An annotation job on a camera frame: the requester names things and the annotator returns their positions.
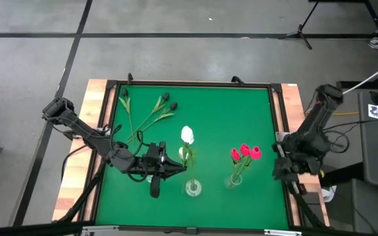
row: gray floor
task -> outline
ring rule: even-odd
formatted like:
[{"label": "gray floor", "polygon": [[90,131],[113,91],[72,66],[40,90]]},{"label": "gray floor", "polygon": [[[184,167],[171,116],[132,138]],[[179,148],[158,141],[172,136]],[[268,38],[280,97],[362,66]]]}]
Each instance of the gray floor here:
[{"label": "gray floor", "polygon": [[[372,1],[378,14],[378,1]],[[78,27],[84,0],[0,0],[0,32],[70,32]],[[285,33],[301,23],[312,3],[304,0],[99,0],[85,32]],[[371,33],[364,4],[321,3],[307,33]],[[41,110],[51,101],[73,39],[0,39],[0,226],[10,224],[43,128]],[[313,90],[338,80],[361,81],[378,70],[378,50],[352,39],[82,39],[64,96],[81,107],[88,79],[297,83],[303,106]],[[358,111],[356,92],[339,112]],[[330,124],[358,120],[334,116]],[[361,160],[360,131],[349,133],[351,149],[328,155],[335,168]],[[62,160],[70,142],[53,133],[25,224],[50,222]]]}]

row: red tulip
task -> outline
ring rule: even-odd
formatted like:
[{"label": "red tulip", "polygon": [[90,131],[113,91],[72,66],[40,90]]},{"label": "red tulip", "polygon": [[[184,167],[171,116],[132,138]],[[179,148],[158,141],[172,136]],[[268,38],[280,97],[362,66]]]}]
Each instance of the red tulip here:
[{"label": "red tulip", "polygon": [[233,158],[233,160],[235,160],[235,161],[239,161],[240,160],[240,154],[236,150],[236,148],[231,149],[231,158]]},{"label": "red tulip", "polygon": [[250,148],[246,144],[242,144],[240,146],[240,152],[243,156],[247,156],[250,154]]},{"label": "red tulip", "polygon": [[251,151],[250,151],[250,157],[253,159],[253,160],[259,160],[262,156],[262,151],[259,149],[259,147],[254,147]]}]

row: wooden table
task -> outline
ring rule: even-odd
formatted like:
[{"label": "wooden table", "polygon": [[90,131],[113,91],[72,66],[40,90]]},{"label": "wooden table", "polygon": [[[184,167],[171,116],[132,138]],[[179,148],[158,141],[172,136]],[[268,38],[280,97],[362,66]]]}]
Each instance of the wooden table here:
[{"label": "wooden table", "polygon": [[[96,128],[99,122],[100,112],[102,110],[102,103],[105,97],[106,84],[108,83],[105,79],[90,79],[87,85],[87,90],[84,95],[83,105],[79,114],[79,118],[86,122],[89,126]],[[301,104],[299,89],[297,85],[294,84],[281,84],[283,102],[285,105],[285,111],[288,120],[288,126],[290,132],[296,131],[304,120],[303,106]],[[278,120],[279,130],[283,130],[282,115],[279,109],[278,94],[274,92],[274,103],[276,108],[276,115]],[[105,111],[105,116],[103,120],[103,125],[109,123],[110,112],[112,110],[112,104],[114,100],[114,90],[110,90],[107,95],[107,106]],[[72,142],[71,151],[79,148],[83,145],[82,140],[74,140]],[[84,148],[72,155],[67,162],[64,179],[60,186],[60,191],[58,195],[58,200],[56,202],[55,210],[53,213],[53,220],[57,220],[68,211],[68,209],[75,203],[77,198],[81,195],[87,171],[89,168],[91,157],[91,150],[89,148]],[[95,168],[98,168],[99,161],[96,161]],[[317,192],[320,196],[320,202],[322,206],[322,212],[324,213],[325,224],[329,225],[329,219],[327,217],[326,208],[324,205],[322,190],[319,184],[319,179],[317,176],[311,176],[309,174],[303,174],[300,177],[300,182],[304,183],[307,191]],[[86,211],[84,212],[83,219],[90,219],[91,207],[93,205],[94,190],[88,198]],[[299,211],[297,204],[293,196],[290,195],[291,201],[291,211],[293,214],[293,223],[296,226],[300,225]]]}]

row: green mat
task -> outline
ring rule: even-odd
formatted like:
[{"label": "green mat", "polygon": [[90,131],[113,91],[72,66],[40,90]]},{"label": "green mat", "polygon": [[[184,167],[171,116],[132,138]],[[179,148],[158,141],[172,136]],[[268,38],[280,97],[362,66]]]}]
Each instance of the green mat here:
[{"label": "green mat", "polygon": [[[202,192],[198,197],[184,192],[183,185],[190,176],[184,172],[161,181],[160,196],[154,199],[147,181],[133,182],[126,174],[107,167],[97,225],[288,229],[282,185],[272,179],[277,155],[271,146],[275,136],[266,89],[123,87],[131,97],[134,128],[164,92],[170,93],[167,105],[178,102],[174,116],[144,132],[144,142],[166,141],[168,156],[180,161],[180,132],[185,125],[191,127],[195,137],[192,146],[198,150],[196,179],[202,184]],[[114,127],[118,124],[123,127],[114,140],[124,141],[131,132],[127,112],[120,102]],[[230,149],[238,149],[243,143],[259,146],[262,158],[243,174],[240,186],[227,189],[224,180],[232,173]]]}]

